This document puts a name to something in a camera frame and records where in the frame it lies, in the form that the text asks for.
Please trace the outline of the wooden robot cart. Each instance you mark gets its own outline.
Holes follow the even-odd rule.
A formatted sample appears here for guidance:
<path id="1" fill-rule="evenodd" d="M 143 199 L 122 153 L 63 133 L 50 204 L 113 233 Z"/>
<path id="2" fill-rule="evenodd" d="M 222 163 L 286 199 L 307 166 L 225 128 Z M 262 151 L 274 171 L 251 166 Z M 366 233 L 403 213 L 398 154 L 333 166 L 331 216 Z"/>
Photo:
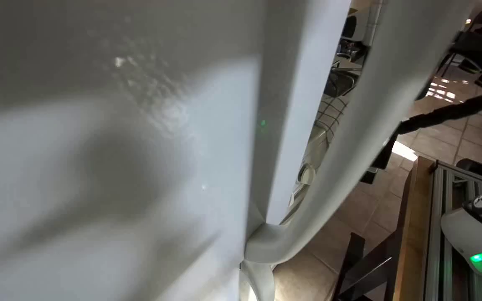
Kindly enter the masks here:
<path id="1" fill-rule="evenodd" d="M 441 216 L 482 194 L 482 164 L 420 159 L 410 171 L 396 230 L 373 250 L 353 235 L 331 301 L 482 301 L 482 276 L 441 233 Z"/>

